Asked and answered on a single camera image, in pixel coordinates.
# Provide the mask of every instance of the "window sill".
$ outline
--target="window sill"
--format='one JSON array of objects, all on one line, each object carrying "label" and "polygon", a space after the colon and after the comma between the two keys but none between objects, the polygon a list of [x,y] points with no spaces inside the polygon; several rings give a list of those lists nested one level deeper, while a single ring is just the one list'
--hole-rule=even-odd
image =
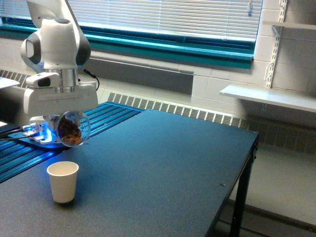
[{"label": "window sill", "polygon": [[[0,25],[0,37],[27,38],[37,28],[10,24]],[[222,47],[164,42],[156,39],[142,39],[137,37],[111,37],[106,34],[91,34],[83,31],[92,48],[108,50],[113,53],[128,53],[138,56],[149,56],[167,60],[188,63],[227,66],[250,69],[253,53],[250,50],[227,51]]]}]

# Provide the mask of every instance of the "clear plastic container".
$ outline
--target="clear plastic container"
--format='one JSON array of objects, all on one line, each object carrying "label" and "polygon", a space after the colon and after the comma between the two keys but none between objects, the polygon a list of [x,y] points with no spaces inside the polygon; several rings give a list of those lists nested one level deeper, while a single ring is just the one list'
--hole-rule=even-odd
[{"label": "clear plastic container", "polygon": [[57,122],[56,135],[67,147],[83,144],[90,135],[90,121],[87,115],[80,111],[65,112]]}]

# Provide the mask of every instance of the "blue led light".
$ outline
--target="blue led light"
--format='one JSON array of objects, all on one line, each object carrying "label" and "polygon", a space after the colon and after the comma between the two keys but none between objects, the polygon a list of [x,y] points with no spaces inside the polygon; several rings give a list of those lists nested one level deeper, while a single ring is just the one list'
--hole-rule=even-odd
[{"label": "blue led light", "polygon": [[32,127],[26,127],[26,128],[24,128],[24,131],[25,132],[28,132],[28,131],[31,131],[32,130]]},{"label": "blue led light", "polygon": [[49,130],[49,128],[46,130],[46,134],[47,134],[47,142],[51,142],[52,141],[52,134],[51,131]]}]

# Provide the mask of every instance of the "table leg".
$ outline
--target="table leg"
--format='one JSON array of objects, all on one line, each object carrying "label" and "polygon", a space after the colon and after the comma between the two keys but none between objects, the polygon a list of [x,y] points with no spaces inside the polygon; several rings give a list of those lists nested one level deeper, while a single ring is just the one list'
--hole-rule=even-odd
[{"label": "table leg", "polygon": [[248,191],[248,185],[250,180],[251,168],[254,159],[254,152],[252,151],[251,157],[247,162],[245,169],[243,170],[238,183],[238,190],[236,195],[234,214],[232,219],[230,237],[239,237],[243,210],[246,203],[246,196]]}]

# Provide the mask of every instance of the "radiator vent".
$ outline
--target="radiator vent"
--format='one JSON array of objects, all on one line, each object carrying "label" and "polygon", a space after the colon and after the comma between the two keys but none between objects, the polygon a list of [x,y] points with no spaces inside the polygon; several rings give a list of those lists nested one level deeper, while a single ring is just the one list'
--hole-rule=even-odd
[{"label": "radiator vent", "polygon": [[6,70],[0,70],[0,77],[17,81],[18,83],[20,83],[19,85],[17,85],[17,87],[28,88],[28,86],[25,83],[25,80],[29,77],[29,75],[10,72]]},{"label": "radiator vent", "polygon": [[141,109],[160,110],[168,113],[258,131],[260,134],[260,143],[305,152],[312,155],[316,153],[316,132],[314,130],[301,131],[301,128],[295,129],[295,126],[283,127],[270,124],[267,121],[250,121],[217,111],[204,110],[162,100],[121,95],[113,92],[110,93],[108,100]]}]

